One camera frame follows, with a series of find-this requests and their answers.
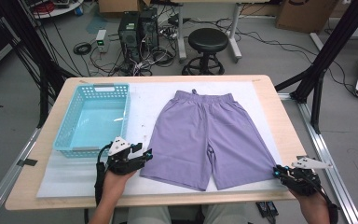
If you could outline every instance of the black stool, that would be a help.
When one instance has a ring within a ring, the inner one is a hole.
[[[219,68],[219,75],[225,73],[225,68],[216,58],[216,53],[225,49],[228,44],[228,37],[223,32],[211,28],[196,30],[188,37],[188,44],[198,53],[203,53],[203,55],[202,57],[190,60],[190,62],[183,68],[182,75],[196,75],[191,71],[192,69],[198,70],[198,75],[214,75],[210,69],[217,67]],[[196,60],[200,60],[199,64],[192,65]],[[214,64],[209,65],[209,60],[214,61]]]

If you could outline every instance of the white paper sheet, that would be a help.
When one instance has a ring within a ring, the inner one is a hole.
[[[131,110],[126,140],[134,144],[142,142],[144,149],[147,149],[150,135],[162,108],[173,98],[176,91],[191,92],[193,89],[196,89],[198,94],[207,95],[232,93],[234,99],[247,110],[274,160],[278,164],[282,163],[252,82],[130,83]],[[95,158],[66,159],[61,152],[53,150],[37,197],[94,196],[95,163]],[[211,176],[206,191],[200,192],[146,179],[140,177],[138,172],[127,183],[124,194],[214,193],[217,191],[263,191],[270,189],[284,189],[284,187],[279,183],[279,180],[272,179],[217,190]]]

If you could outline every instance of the round stool seat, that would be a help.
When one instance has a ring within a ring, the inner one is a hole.
[[[216,53],[226,48],[228,37],[219,30],[201,28],[190,34],[188,44],[199,52]]]

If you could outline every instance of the black metal frame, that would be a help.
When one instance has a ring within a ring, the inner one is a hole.
[[[295,77],[291,77],[275,86],[276,91],[291,86],[301,81],[295,91],[290,95],[300,104],[307,102],[307,97],[313,90],[313,103],[311,110],[310,124],[316,133],[319,130],[319,115],[321,108],[322,88],[324,83],[324,73],[330,64],[336,59],[339,52],[351,38],[358,27],[358,0],[353,0],[345,14],[342,16],[337,27],[324,44],[321,52],[316,57],[313,64],[304,72]]]
[[[40,89],[40,117],[37,125],[40,128],[48,117],[48,98],[51,97],[53,100],[56,100],[65,80],[68,77],[76,76],[62,69],[52,60],[42,39],[21,6],[20,0],[0,0],[1,16],[7,19],[11,29],[20,38],[21,45],[16,45],[7,27],[2,27],[2,24],[0,24],[2,36],[8,38],[10,45],[23,62],[27,60],[24,60],[24,56],[20,53],[19,48],[21,46],[26,47],[30,55],[29,57],[39,68],[39,80],[35,82]]]

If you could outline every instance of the shorts waistband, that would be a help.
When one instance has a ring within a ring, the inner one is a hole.
[[[193,90],[193,93],[186,91],[177,91],[175,100],[186,100],[203,104],[213,104],[213,103],[231,103],[234,102],[234,98],[231,93],[225,95],[198,95],[196,91]]]

